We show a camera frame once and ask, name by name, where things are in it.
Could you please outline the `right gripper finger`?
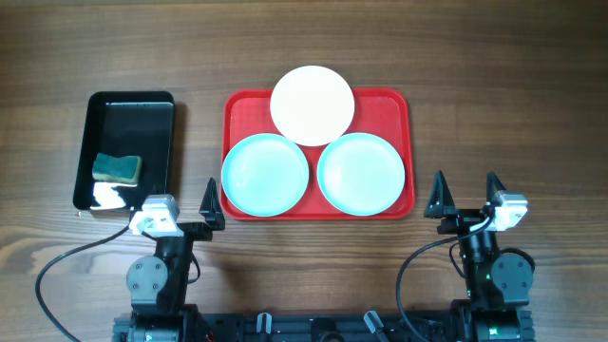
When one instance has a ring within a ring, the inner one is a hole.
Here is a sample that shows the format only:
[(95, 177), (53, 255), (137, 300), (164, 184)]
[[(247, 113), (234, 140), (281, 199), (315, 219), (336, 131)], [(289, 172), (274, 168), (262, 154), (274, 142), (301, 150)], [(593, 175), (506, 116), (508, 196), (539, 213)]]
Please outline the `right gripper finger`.
[(455, 214), (455, 203), (446, 178), (441, 170), (435, 174), (433, 188), (425, 208), (424, 217), (428, 219), (442, 219)]
[(494, 171), (488, 172), (486, 176), (486, 201), (492, 205), (501, 205), (505, 191), (506, 189), (496, 173)]

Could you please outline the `green yellow sponge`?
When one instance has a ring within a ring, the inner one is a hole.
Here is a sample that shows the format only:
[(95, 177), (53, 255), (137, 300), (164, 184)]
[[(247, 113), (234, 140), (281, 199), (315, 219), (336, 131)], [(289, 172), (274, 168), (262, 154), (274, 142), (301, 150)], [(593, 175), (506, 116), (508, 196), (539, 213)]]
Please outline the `green yellow sponge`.
[(99, 153), (93, 163), (91, 174), (95, 181), (136, 186), (139, 183), (142, 165), (143, 160), (138, 156), (112, 157)]

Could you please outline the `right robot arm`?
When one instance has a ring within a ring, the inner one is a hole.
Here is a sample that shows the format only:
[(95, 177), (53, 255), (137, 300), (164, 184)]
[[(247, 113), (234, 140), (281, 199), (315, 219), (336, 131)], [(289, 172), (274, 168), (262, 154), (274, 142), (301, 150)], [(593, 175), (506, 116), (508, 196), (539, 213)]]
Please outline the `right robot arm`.
[(444, 174), (436, 173), (425, 216), (439, 219), (440, 235), (452, 236), (460, 249), (467, 298), (454, 300), (444, 328), (446, 341), (530, 341), (529, 304), (535, 262), (517, 248), (500, 248), (497, 235), (515, 227), (528, 211), (522, 193), (508, 191), (495, 173), (486, 178), (480, 209), (459, 209)]

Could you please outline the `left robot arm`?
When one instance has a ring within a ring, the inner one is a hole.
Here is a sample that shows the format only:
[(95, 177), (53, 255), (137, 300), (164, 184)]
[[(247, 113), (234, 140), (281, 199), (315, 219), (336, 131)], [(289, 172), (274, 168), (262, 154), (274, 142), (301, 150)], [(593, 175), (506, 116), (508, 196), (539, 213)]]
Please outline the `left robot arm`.
[(114, 322), (114, 341), (215, 339), (198, 307), (187, 304), (185, 298), (187, 287), (193, 282), (189, 278), (190, 267), (198, 264), (194, 243), (210, 241), (214, 232), (225, 229), (216, 181), (210, 179), (207, 183), (199, 207), (202, 221), (178, 223), (179, 214), (180, 208), (172, 196), (151, 195), (130, 220), (133, 234), (153, 239), (156, 247), (153, 255), (137, 259), (127, 271), (132, 313), (125, 321)]

